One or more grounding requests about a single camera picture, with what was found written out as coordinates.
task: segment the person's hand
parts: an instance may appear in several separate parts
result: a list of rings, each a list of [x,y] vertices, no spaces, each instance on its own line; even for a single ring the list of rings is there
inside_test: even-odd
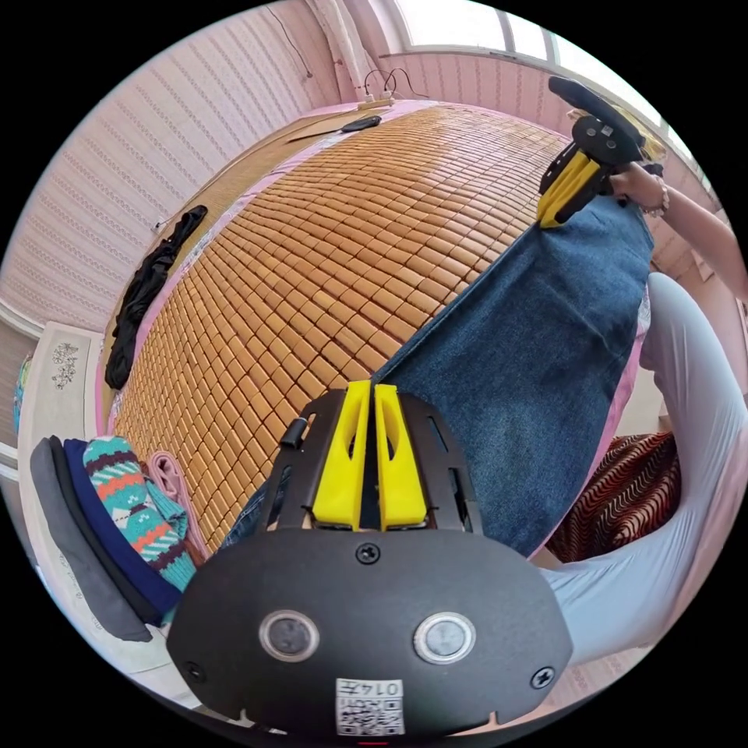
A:
[[[639,207],[652,210],[662,204],[662,187],[639,164],[629,164],[624,172],[610,178],[615,197],[627,197]]]

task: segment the blue jeans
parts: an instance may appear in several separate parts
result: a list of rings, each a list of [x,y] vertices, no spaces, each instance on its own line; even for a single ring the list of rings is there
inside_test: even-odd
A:
[[[652,247],[640,211],[608,197],[561,228],[536,224],[372,377],[442,414],[485,535],[523,555],[584,487],[636,337]],[[224,545],[252,532],[263,490]]]

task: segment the knitted sock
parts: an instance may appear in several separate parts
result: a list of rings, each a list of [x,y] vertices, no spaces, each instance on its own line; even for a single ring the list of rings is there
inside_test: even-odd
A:
[[[143,477],[129,443],[118,436],[89,443],[83,464],[109,516],[140,557],[184,591],[195,573],[184,537],[186,512]]]

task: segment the red and black striped fabric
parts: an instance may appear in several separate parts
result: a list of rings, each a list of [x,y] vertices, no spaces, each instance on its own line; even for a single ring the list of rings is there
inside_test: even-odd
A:
[[[680,485],[672,433],[617,437],[546,547],[570,563],[643,538],[675,513]]]

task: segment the bracelet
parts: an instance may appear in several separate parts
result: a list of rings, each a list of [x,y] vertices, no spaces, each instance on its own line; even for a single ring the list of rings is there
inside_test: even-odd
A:
[[[653,218],[662,218],[670,207],[670,191],[662,177],[656,175],[654,178],[657,180],[660,187],[662,187],[662,203],[659,208],[643,208],[643,211]]]

